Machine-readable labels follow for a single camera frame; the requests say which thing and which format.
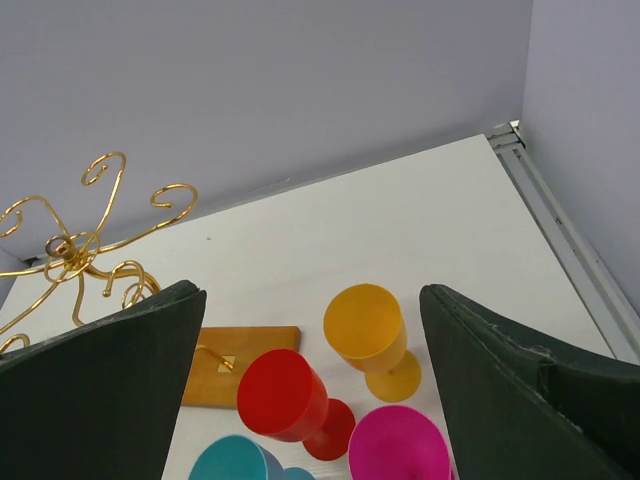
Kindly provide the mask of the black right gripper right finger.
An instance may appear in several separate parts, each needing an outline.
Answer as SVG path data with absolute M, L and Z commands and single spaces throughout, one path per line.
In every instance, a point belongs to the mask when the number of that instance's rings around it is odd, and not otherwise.
M 638 478 L 638 366 L 445 285 L 424 286 L 419 303 L 461 478 Z

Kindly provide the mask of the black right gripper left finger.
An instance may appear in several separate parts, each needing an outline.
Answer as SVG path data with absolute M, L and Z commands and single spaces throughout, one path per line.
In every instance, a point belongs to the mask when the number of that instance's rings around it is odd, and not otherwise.
M 182 280 L 2 354 L 2 478 L 161 478 L 206 298 Z

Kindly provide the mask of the magenta wine glass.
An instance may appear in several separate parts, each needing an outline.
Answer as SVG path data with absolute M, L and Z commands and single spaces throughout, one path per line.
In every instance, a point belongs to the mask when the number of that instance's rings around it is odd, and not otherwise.
M 404 405 L 376 408 L 357 423 L 348 446 L 353 479 L 454 477 L 446 440 L 421 412 Z

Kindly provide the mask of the teal wine glass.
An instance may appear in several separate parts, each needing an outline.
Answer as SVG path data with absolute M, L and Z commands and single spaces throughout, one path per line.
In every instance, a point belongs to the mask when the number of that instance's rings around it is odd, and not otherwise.
M 189 479 L 313 480 L 314 476 L 301 467 L 284 468 L 272 453 L 245 436 L 229 435 L 216 440 L 199 455 Z

